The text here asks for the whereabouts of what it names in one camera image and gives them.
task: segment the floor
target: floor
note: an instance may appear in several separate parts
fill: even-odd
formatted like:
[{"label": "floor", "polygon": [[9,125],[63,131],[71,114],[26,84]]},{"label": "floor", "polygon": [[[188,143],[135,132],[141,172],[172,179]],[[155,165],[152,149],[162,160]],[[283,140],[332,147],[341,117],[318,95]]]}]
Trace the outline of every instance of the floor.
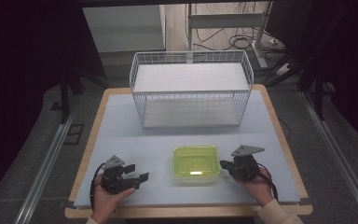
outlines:
[{"label": "floor", "polygon": [[[232,12],[238,10],[238,7],[243,8],[244,4],[205,4],[197,7],[202,13],[209,13],[210,10],[216,13],[217,9]],[[253,11],[253,8],[250,3],[245,10]],[[255,11],[262,8],[257,5]],[[185,11],[184,5],[166,6],[168,51],[186,50]],[[200,39],[206,39],[217,31],[200,30]],[[225,29],[205,41],[200,41],[197,32],[194,32],[193,40],[194,43],[210,49],[225,49],[229,47],[229,38],[236,32],[237,29]],[[240,29],[238,32],[252,36],[252,29]],[[282,49],[282,44],[272,45],[270,39],[270,36],[265,35],[262,43],[265,45],[264,50],[269,52],[267,61],[272,67],[282,57],[282,53],[277,51]],[[255,83],[265,83],[267,79],[276,77],[268,71],[260,70],[251,49],[246,50],[255,70]],[[131,57],[131,53],[124,52],[101,54],[106,77],[100,78],[100,81],[111,87],[128,87]],[[300,218],[305,223],[358,223],[358,198],[353,194],[353,189],[344,175],[345,171],[342,171],[335,159],[335,151],[325,140],[317,120],[312,116],[307,100],[296,90],[297,79],[298,76],[294,76],[276,87],[268,88],[268,94],[313,204],[313,213]],[[74,105],[76,113],[72,120],[72,129],[69,130],[72,134],[67,134],[63,139],[46,186],[42,188],[37,206],[27,220],[29,223],[85,223],[85,219],[66,218],[63,212],[65,206],[69,205],[68,197],[104,88],[86,78],[82,81],[86,87],[85,92],[81,96],[71,95],[71,102],[77,102]],[[60,100],[58,87],[45,93],[44,107],[33,131],[0,183],[0,223],[13,223],[21,210],[30,186],[60,128],[61,111],[54,108],[54,104]],[[334,136],[340,152],[358,178],[358,133],[340,116],[329,96],[324,97],[324,116],[323,124]],[[242,223],[243,220],[225,219],[221,222]],[[260,220],[256,218],[255,222],[260,223]],[[112,223],[136,222],[115,219]]]}]

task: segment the sleeve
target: sleeve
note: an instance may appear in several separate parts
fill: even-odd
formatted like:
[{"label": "sleeve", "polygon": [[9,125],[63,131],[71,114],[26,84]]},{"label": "sleeve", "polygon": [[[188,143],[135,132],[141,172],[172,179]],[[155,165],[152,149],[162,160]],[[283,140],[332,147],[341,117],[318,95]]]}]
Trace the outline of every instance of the sleeve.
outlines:
[{"label": "sleeve", "polygon": [[293,214],[283,210],[283,208],[274,199],[264,206],[259,212],[259,217],[266,224],[301,224],[301,219]]},{"label": "sleeve", "polygon": [[89,217],[89,219],[87,219],[86,224],[98,224],[98,222],[94,221],[94,219],[92,219],[92,217]]}]

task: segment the metal rail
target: metal rail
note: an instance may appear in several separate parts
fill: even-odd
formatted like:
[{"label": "metal rail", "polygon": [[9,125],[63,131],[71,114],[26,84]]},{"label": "metal rail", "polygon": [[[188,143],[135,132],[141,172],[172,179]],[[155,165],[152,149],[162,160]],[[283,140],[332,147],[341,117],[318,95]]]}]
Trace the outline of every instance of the metal rail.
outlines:
[{"label": "metal rail", "polygon": [[346,160],[344,154],[342,153],[341,149],[339,148],[338,143],[334,139],[334,136],[330,133],[327,125],[324,121],[319,120],[318,115],[313,110],[312,100],[310,96],[305,93],[300,93],[301,97],[303,98],[308,111],[310,112],[310,116],[312,117],[313,121],[316,124],[319,132],[322,134],[322,137],[327,144],[328,149],[339,169],[341,174],[343,175],[345,181],[347,182],[348,187],[351,190],[356,202],[358,203],[358,178],[354,171],[352,170],[350,164]]},{"label": "metal rail", "polygon": [[40,195],[42,194],[42,191],[46,186],[50,172],[58,157],[63,140],[69,130],[69,127],[71,126],[79,100],[80,100],[80,96],[78,95],[74,96],[71,106],[71,113],[69,114],[69,117],[66,120],[66,122],[60,124],[56,134],[54,135],[54,139],[51,142],[51,145],[48,149],[48,153],[45,159],[43,160],[42,165],[39,168],[36,178],[34,179],[34,182],[30,187],[30,190],[28,191],[28,194],[25,197],[24,202],[22,203],[20,212],[17,214],[14,223],[22,224],[22,223],[30,222],[31,217],[36,208],[36,205],[40,199]]}]

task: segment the white wire basket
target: white wire basket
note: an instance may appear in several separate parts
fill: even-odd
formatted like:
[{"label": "white wire basket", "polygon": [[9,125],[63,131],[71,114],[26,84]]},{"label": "white wire basket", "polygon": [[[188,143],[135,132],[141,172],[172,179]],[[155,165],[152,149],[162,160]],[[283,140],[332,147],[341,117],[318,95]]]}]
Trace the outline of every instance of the white wire basket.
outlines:
[{"label": "white wire basket", "polygon": [[239,126],[254,83],[246,52],[139,52],[130,87],[144,128]]}]

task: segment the human hand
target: human hand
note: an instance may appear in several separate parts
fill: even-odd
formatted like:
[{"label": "human hand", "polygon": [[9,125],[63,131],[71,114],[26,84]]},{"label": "human hand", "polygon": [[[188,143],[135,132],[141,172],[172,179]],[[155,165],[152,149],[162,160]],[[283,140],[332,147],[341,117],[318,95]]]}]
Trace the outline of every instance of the human hand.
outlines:
[{"label": "human hand", "polygon": [[[270,173],[262,168],[260,168],[260,173],[271,179]],[[237,183],[242,184],[249,191],[249,194],[262,206],[264,207],[266,204],[273,200],[271,187],[269,184],[260,176],[257,176],[255,179],[251,181],[241,181],[237,178],[234,178]]]},{"label": "human hand", "polygon": [[110,194],[101,187],[102,178],[103,174],[99,174],[95,179],[94,210],[91,216],[94,221],[100,224],[105,223],[112,216],[121,200],[135,192],[135,189],[132,188],[116,195]]}]

